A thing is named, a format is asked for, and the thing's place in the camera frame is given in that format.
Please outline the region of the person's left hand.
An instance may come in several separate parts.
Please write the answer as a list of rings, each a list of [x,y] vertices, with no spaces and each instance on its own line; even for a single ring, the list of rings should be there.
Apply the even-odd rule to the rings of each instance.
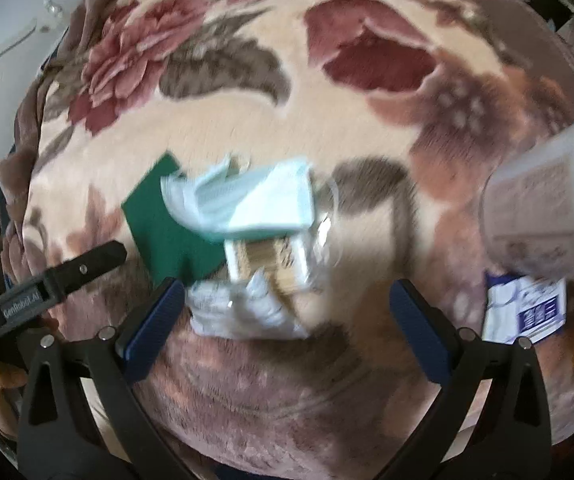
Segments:
[[[0,432],[9,440],[17,440],[19,416],[7,399],[8,391],[22,388],[28,382],[28,374],[19,367],[0,363]]]

